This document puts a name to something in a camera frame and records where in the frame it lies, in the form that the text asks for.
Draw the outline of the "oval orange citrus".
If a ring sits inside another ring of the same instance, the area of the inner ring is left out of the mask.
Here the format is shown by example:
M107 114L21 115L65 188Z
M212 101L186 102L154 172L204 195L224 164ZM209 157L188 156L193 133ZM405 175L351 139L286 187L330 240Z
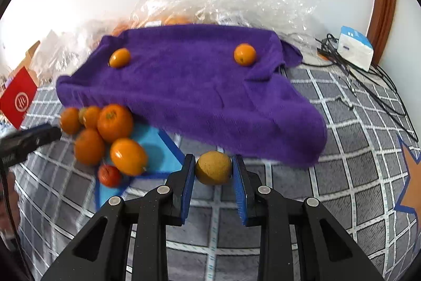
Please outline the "oval orange citrus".
M148 155L145 149L130 138L115 140L110 148L110 159L122 174L136 177L146 171Z

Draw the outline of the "small orange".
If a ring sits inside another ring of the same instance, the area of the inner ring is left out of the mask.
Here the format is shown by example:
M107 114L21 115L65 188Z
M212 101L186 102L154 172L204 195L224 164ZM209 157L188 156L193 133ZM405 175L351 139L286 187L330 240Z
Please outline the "small orange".
M81 164L95 166L106 154L106 145L97 130L86 128L77 136L73 152Z
M111 54L108 65L112 68L122 68L131 61L131 53L127 48L119 48Z

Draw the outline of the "large orange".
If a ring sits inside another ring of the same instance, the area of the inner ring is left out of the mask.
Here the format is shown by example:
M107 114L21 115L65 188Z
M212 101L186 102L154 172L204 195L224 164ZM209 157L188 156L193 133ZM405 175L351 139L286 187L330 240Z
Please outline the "large orange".
M119 138L129 138L133 126L133 116L125 106L110 104L100 111L97 128L106 143L113 143Z
M235 62L240 66L251 66L256 62L257 53L248 43L238 45L233 53Z

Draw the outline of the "red paper bag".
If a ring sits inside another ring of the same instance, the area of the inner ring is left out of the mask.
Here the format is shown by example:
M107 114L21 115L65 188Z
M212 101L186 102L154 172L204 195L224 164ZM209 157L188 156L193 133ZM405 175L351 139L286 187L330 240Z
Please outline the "red paper bag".
M22 67L1 96L1 112L19 129L36 95L37 85L25 67Z

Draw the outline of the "small red tangerine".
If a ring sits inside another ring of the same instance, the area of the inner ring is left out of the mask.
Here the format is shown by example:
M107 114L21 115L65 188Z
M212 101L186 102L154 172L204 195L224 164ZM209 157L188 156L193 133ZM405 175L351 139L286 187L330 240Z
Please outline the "small red tangerine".
M117 167L105 164L99 167L97 176L100 184L108 188L118 188L123 179L123 176Z

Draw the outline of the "orange behind middle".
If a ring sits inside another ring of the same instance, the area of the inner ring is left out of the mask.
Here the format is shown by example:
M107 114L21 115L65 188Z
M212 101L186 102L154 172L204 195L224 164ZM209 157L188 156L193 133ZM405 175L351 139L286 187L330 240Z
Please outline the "orange behind middle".
M79 121L79 111L77 108L66 108L61 113L60 126L61 130L68 135L75 135L81 129Z

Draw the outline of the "yellow-green small fruit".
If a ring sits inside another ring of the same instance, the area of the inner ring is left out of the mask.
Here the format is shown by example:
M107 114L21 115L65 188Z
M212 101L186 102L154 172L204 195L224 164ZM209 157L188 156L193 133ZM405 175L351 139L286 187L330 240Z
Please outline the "yellow-green small fruit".
M78 120L79 120L81 125L84 125L83 116L84 116L86 110L87 110L87 107L83 107L83 108L79 109L79 111L78 111Z

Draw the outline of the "orange behind right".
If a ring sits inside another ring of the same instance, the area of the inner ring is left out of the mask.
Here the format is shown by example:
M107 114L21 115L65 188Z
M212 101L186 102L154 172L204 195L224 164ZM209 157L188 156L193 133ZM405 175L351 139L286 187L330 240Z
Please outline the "orange behind right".
M85 109L82 119L85 128L96 129L101 109L98 106L89 106Z

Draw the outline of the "cardboard box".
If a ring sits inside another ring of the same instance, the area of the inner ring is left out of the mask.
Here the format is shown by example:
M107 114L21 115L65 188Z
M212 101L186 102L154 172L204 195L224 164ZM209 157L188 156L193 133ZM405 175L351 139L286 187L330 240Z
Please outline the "cardboard box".
M25 53L25 56L21 63L10 73L10 76L15 76L22 68L25 68L28 71L28 74L33 78L33 80L36 80L36 73L32 71L29 66L31 64L33 55L36 52L36 49L38 48L40 44L40 41L37 41L34 45L32 45Z

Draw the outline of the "grey checked tablecloth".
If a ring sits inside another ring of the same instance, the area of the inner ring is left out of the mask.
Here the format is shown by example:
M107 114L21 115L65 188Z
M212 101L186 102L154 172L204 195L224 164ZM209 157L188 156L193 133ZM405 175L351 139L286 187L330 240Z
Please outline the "grey checked tablecloth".
M295 169L251 158L246 167L286 198L314 197L335 216L385 280L402 280L420 251L417 219L395 210L408 177L400 143L418 155L394 86L363 86L335 69L292 69L294 87L326 121L319 161ZM40 148L14 168L21 198L21 241L40 280L96 210L93 170L73 155L73 138ZM254 280L260 231L240 223L230 185L196 183L186 224L167 229L171 280Z

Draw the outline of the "large front orange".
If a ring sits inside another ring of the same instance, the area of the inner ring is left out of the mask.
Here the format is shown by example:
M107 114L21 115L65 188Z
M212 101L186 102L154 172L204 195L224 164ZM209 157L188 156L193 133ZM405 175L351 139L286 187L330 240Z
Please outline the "large front orange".
M129 138L133 126L133 116L125 106L110 104L100 111L97 128L106 143L113 143L119 138Z

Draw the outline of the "white translucent plastic bag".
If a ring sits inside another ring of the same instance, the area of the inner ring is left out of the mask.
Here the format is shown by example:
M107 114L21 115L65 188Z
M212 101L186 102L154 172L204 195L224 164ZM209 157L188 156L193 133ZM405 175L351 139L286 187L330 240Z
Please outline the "white translucent plastic bag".
M38 45L30 63L41 85L55 83L59 76L71 75L88 58L84 37L50 31Z

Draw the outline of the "clear plastic bag left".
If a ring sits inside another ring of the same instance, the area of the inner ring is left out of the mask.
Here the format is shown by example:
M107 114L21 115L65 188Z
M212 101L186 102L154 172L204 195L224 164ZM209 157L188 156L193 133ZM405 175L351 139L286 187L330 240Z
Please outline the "clear plastic bag left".
M119 36L123 31L135 28L136 23L127 18L90 20L76 34L78 47L94 50L104 36Z

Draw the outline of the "purple towel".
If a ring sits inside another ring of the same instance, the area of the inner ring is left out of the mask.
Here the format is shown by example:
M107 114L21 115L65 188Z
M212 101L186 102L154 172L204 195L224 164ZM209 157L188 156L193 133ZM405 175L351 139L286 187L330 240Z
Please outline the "purple towel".
M238 65L235 48L257 53ZM108 65L127 48L131 61ZM323 116L279 67L299 66L301 52L273 31L191 24L131 29L105 36L72 75L56 82L65 107L128 107L150 125L249 157L311 167L325 149Z

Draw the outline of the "oranges in plastic bag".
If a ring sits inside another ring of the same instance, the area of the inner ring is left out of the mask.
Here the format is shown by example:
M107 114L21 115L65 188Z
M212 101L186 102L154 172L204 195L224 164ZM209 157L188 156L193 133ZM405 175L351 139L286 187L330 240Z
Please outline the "oranges in plastic bag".
M195 21L192 18L174 14L167 17L155 16L144 20L130 19L127 21L120 21L112 30L111 35L119 36L122 32L135 28L146 28L150 26L184 25L192 23L195 23Z

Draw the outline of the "white blue power adapter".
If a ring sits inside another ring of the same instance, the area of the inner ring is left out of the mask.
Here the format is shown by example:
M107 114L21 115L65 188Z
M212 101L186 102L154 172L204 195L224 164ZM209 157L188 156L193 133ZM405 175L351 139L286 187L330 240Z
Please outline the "white blue power adapter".
M374 49L368 38L361 32L342 26L337 51L345 60L363 69L363 71L369 71Z

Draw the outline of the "clear crumpled plastic bag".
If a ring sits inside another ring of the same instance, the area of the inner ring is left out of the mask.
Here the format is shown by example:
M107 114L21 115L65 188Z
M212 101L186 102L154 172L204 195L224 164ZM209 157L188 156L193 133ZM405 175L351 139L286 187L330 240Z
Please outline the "clear crumpled plastic bag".
M139 0L131 19L137 26L149 21L265 28L300 49L315 46L313 20L319 0Z

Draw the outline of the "brown wooden door frame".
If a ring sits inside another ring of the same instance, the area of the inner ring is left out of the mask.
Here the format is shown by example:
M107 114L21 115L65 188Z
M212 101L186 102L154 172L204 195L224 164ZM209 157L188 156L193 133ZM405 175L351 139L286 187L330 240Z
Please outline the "brown wooden door frame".
M368 28L368 40L373 46L372 64L378 65L388 42L393 25L397 0L374 0L373 13Z

